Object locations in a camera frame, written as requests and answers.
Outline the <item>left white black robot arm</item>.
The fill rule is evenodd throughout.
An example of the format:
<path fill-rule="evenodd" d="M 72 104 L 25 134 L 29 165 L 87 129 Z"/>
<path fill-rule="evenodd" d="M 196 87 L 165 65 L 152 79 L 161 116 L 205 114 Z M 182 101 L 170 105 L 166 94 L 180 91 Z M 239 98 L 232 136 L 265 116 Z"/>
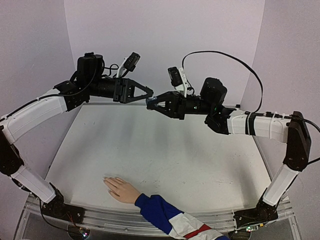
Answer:
<path fill-rule="evenodd" d="M 77 111 L 91 97 L 129 104 L 152 96 L 150 88 L 128 78 L 139 60 L 140 55 L 133 52 L 120 65 L 109 66 L 109 73 L 105 73 L 107 67 L 103 56 L 85 53 L 78 59 L 70 79 L 1 117 L 0 172 L 21 190 L 40 200 L 42 215 L 80 224 L 85 209 L 67 203 L 61 191 L 47 180 L 47 173 L 39 172 L 29 160 L 23 159 L 19 147 L 31 139 L 31 145 L 40 148 L 42 143 L 36 139 L 36 134 L 41 130 L 53 133 L 58 116 L 65 117 Z"/>

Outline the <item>mannequin hand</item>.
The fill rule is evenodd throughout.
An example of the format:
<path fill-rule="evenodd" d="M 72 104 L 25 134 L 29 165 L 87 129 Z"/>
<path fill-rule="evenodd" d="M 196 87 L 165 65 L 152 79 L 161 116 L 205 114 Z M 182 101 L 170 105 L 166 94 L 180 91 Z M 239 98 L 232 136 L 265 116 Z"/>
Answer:
<path fill-rule="evenodd" d="M 120 203 L 135 204 L 141 193 L 129 182 L 119 177 L 104 177 L 104 184 L 108 193 Z"/>

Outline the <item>blue nail polish bottle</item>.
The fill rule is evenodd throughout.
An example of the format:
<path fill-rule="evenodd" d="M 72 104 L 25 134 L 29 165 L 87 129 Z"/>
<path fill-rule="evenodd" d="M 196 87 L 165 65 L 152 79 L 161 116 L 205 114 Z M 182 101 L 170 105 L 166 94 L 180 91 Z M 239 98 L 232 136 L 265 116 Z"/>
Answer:
<path fill-rule="evenodd" d="M 157 98 L 156 97 L 149 97 L 145 100 L 146 105 L 154 105 L 156 102 Z"/>

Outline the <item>blue white red sleeve forearm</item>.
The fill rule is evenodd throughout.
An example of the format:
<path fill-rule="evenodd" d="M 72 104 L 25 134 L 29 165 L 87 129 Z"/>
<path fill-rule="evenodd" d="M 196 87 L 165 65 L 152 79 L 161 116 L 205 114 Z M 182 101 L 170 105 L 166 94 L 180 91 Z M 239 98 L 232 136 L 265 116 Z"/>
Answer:
<path fill-rule="evenodd" d="M 177 240 L 228 240 L 194 216 L 176 208 L 160 195 L 141 194 L 134 205 L 153 226 Z"/>

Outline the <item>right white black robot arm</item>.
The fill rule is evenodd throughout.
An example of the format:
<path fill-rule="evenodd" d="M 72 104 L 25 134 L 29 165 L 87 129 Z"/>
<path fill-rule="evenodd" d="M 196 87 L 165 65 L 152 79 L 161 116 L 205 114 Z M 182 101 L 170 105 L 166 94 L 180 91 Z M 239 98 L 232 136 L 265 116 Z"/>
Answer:
<path fill-rule="evenodd" d="M 233 215 L 236 229 L 249 229 L 278 218 L 281 198 L 309 164 L 312 140 L 301 112 L 257 113 L 226 107 L 223 106 L 226 94 L 227 88 L 219 79 L 208 77 L 199 96 L 168 91 L 148 98 L 146 107 L 179 120 L 184 120 L 186 115 L 205 115 L 204 123 L 217 134 L 264 138 L 286 146 L 283 162 L 256 206 L 238 210 Z"/>

